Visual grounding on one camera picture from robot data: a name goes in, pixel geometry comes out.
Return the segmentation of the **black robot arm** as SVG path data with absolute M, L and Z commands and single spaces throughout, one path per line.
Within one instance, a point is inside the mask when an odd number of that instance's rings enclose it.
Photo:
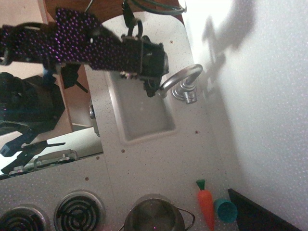
M 163 44 L 143 34 L 142 21 L 132 18 L 120 37 L 86 12 L 56 10 L 53 23 L 26 22 L 0 29 L 0 63 L 38 63 L 46 69 L 61 64 L 86 64 L 93 70 L 116 71 L 144 82 L 153 97 L 161 78 L 169 72 Z

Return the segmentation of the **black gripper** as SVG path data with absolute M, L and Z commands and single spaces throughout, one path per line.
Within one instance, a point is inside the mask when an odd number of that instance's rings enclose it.
M 142 42 L 141 71 L 120 72 L 125 79 L 139 79 L 144 81 L 143 88 L 148 97 L 155 96 L 160 89 L 161 78 L 169 73 L 168 55 L 163 43 L 153 43 L 147 35 L 138 38 Z

